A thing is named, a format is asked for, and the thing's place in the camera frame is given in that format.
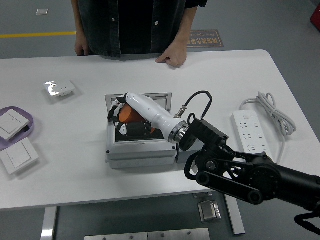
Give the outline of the person's right hand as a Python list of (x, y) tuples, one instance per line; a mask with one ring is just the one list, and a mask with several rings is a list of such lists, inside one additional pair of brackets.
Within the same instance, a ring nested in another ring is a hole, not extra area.
[(77, 56), (89, 56), (90, 55), (90, 47), (88, 41), (85, 37), (77, 36), (74, 45), (74, 51)]

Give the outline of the person's left hand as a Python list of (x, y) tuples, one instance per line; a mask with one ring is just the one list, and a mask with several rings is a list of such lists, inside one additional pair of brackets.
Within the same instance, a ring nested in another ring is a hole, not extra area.
[(175, 68), (181, 67), (187, 59), (187, 43), (180, 40), (173, 41), (155, 62), (166, 63)]

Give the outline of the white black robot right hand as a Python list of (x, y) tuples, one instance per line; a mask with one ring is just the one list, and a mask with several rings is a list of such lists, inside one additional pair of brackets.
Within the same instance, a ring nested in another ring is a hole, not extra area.
[(167, 110), (153, 101), (150, 97), (127, 92), (116, 97), (108, 112), (118, 131), (124, 135), (135, 123), (146, 123), (152, 129), (159, 129), (168, 142), (174, 142), (175, 136), (185, 122), (172, 116)]

